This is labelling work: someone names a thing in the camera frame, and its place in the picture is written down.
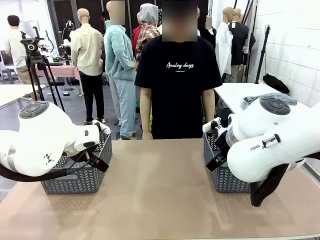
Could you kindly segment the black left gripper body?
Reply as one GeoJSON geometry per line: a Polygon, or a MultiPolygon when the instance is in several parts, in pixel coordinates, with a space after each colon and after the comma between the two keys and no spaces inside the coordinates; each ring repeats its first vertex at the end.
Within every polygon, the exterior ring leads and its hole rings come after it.
{"type": "Polygon", "coordinates": [[[74,156],[74,161],[75,162],[87,162],[88,160],[91,160],[92,158],[95,158],[96,155],[94,154],[94,148],[90,147],[87,149],[84,149],[77,153],[74,156]]]}

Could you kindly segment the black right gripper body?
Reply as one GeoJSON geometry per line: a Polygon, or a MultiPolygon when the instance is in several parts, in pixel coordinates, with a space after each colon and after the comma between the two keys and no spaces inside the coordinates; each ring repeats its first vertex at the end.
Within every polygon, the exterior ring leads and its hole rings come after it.
{"type": "Polygon", "coordinates": [[[227,134],[228,130],[227,128],[221,128],[218,130],[218,135],[217,138],[215,140],[215,145],[219,148],[220,153],[218,158],[220,160],[225,160],[227,158],[227,154],[229,151],[229,145],[226,141],[226,134],[227,134]]]}

